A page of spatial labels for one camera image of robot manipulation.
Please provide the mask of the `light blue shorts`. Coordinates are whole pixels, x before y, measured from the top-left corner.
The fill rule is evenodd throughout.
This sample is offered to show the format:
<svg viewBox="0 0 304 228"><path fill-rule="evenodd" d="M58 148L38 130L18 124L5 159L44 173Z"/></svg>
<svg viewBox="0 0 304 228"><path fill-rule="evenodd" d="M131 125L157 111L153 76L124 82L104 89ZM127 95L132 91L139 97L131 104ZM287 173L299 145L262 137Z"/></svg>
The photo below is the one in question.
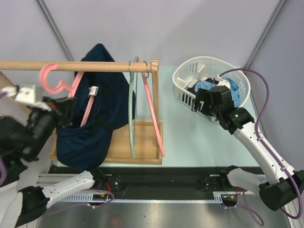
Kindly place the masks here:
<svg viewBox="0 0 304 228"><path fill-rule="evenodd" d="M232 95L232 100L234 102L235 107L239 107L241 104L239 90L238 90L238 84L234 82L230 78L226 78L226 80L230 83L230 91ZM189 88L190 92L194 95L197 94L197 91L199 88L210 90L211 88L215 87L218 84L217 81L213 80L212 78L207 78L205 81L198 81L193 88Z"/></svg>

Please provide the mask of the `dark grey shorts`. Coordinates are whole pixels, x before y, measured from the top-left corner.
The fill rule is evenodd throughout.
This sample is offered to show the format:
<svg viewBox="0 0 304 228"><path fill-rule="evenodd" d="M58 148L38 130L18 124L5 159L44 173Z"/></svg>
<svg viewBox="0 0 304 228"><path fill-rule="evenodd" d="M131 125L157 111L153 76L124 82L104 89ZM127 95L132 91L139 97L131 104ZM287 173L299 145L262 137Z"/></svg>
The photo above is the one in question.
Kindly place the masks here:
<svg viewBox="0 0 304 228"><path fill-rule="evenodd" d="M189 92L196 95L199 89L210 90L215 87L219 81L216 81L212 78L207 78L206 80L201 80L196 82L194 85L191 85L187 88Z"/></svg>

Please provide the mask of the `pink plastic hanger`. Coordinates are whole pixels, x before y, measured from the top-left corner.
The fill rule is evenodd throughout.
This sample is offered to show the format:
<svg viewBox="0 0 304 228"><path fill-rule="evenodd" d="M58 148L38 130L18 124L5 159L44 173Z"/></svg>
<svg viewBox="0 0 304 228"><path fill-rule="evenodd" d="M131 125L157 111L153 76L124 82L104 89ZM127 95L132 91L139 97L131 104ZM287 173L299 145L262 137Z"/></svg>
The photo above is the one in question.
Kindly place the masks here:
<svg viewBox="0 0 304 228"><path fill-rule="evenodd" d="M84 72L80 71L76 74L76 77L73 81L73 83L71 85L69 85L68 83L66 83L65 81L59 81L58 85L56 87L51 87L48 84L48 74L50 71L57 69L57 64L55 63L51 63L48 65L45 65L44 67L42 67L42 69L40 70L39 73L39 81L43 86L43 89L52 95L56 95L58 93L60 93L62 90L67 90L69 92L68 94L68 98L74 97L76 94L76 91L79 87L79 84L81 82L81 79L83 78ZM95 97L97 96L99 87L97 86L91 86L89 87L89 92L88 92L88 96L89 96L89 100L86 106L86 110L84 113L84 116L82 118L82 122L80 124L80 126L84 126L88 120L91 108L93 106L93 102Z"/></svg>

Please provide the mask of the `pink hanger with metal hook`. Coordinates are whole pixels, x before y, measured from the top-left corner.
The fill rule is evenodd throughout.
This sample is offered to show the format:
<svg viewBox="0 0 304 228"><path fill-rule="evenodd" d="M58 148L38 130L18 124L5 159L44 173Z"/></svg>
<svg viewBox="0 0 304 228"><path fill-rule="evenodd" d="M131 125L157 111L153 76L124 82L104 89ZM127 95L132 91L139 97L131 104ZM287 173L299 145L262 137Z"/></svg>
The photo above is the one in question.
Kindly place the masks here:
<svg viewBox="0 0 304 228"><path fill-rule="evenodd" d="M164 158L165 153L164 153L164 149L163 149L162 138L161 138L161 135L160 135L158 124L157 124L154 105L153 105L153 101L152 101L151 92L150 92L150 89L149 89L149 86L148 86L147 78L148 77L146 77L144 75L144 73L142 73L143 85L144 85L144 89L145 89L146 96L147 96L147 101L148 101L148 105L149 105L149 109L150 109L150 114L151 114L151 117L152 117L152 123L153 123L154 130L155 130L156 140L157 140L157 143L158 143L158 146L159 146L161 156Z"/></svg>

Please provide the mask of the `pale green hanger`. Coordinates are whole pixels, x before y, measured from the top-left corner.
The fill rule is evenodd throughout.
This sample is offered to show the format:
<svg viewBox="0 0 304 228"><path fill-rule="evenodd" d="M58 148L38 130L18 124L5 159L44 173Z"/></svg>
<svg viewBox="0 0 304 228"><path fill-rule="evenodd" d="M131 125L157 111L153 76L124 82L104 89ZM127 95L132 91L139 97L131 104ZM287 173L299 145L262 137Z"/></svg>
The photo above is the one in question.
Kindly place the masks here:
<svg viewBox="0 0 304 228"><path fill-rule="evenodd" d="M132 71L131 67L131 61L129 61L129 76L130 76L130 81L129 81L129 92L128 92L128 130L129 130L129 144L130 144L130 151L131 151L131 156L133 159L136 158L135 155L135 142L134 142L134 137L135 137L135 131L134 131L134 118L135 116L135 108L136 108L136 103L133 103L133 84L134 84L134 72Z"/></svg>

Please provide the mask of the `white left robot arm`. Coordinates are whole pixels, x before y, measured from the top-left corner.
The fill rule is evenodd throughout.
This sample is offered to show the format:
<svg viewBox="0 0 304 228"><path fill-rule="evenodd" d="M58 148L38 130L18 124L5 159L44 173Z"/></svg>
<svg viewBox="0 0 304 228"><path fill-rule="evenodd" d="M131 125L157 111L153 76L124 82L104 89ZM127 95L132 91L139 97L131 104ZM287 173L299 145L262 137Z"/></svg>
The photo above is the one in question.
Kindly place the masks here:
<svg viewBox="0 0 304 228"><path fill-rule="evenodd" d="M57 126L71 124L74 98L43 98L48 107L44 110L33 107L26 125L14 117L0 118L0 226L17 228L41 217L58 201L81 190L92 187L101 189L105 178L98 173L85 170L70 179L53 186L18 188L20 175L31 162L39 160L52 132Z"/></svg>

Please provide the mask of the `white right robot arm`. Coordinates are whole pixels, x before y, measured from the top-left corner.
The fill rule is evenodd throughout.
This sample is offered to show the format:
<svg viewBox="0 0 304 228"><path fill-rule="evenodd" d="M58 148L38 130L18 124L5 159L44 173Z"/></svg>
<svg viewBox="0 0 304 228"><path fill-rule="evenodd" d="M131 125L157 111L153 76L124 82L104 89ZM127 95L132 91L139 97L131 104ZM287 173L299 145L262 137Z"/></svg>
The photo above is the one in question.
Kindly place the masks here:
<svg viewBox="0 0 304 228"><path fill-rule="evenodd" d="M191 109L197 111L199 108L204 115L215 117L224 130L247 148L264 174L260 176L231 165L220 172L219 185L223 190L240 187L258 194L273 211L295 199L302 199L304 172L296 171L263 139L253 116L247 109L234 106L226 86L198 89Z"/></svg>

